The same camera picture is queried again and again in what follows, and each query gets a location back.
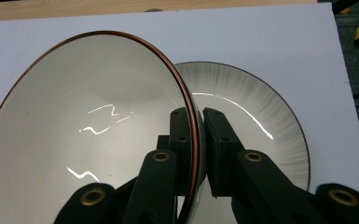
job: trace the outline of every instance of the white plate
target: white plate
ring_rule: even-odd
[[[245,148],[266,153],[296,186],[309,187],[305,136],[278,92],[252,74],[221,63],[180,63],[176,68],[200,110],[223,112]],[[230,198],[213,198],[208,180],[199,199],[191,223],[237,223]]]
[[[183,80],[138,37],[93,32],[57,45],[0,107],[0,223],[52,223],[80,187],[133,179],[184,106],[198,136]]]

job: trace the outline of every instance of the wooden table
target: wooden table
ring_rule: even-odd
[[[23,0],[0,3],[0,21],[196,8],[316,4],[317,0]]]

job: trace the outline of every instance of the brass insert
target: brass insert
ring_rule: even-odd
[[[155,161],[167,161],[170,159],[170,154],[165,152],[156,152],[153,155],[153,160]]]
[[[328,191],[328,195],[336,202],[347,205],[347,206],[356,206],[359,204],[359,201],[355,196],[350,192],[344,189],[331,189]]]
[[[92,206],[100,203],[105,197],[105,192],[101,188],[89,189],[81,196],[81,203],[86,206]]]
[[[248,152],[245,154],[245,159],[248,161],[263,161],[263,157],[255,152]]]

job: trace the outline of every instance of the white surface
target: white surface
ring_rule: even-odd
[[[359,191],[359,123],[330,4],[0,21],[0,104],[42,53],[94,30],[138,35],[173,63],[226,63],[260,77],[304,130],[311,192],[331,182]]]

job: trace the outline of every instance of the ceramic plate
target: ceramic plate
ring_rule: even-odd
[[[199,153],[191,94],[153,46],[106,31],[49,50],[0,107],[0,223],[52,223],[80,187],[118,188],[136,177],[158,136],[169,134],[170,113],[184,106]]]
[[[306,139],[277,91],[252,74],[221,63],[180,63],[176,68],[200,110],[210,107],[223,112],[245,148],[266,153],[296,186],[308,188]],[[213,198],[207,182],[192,223],[237,223],[230,199]]]

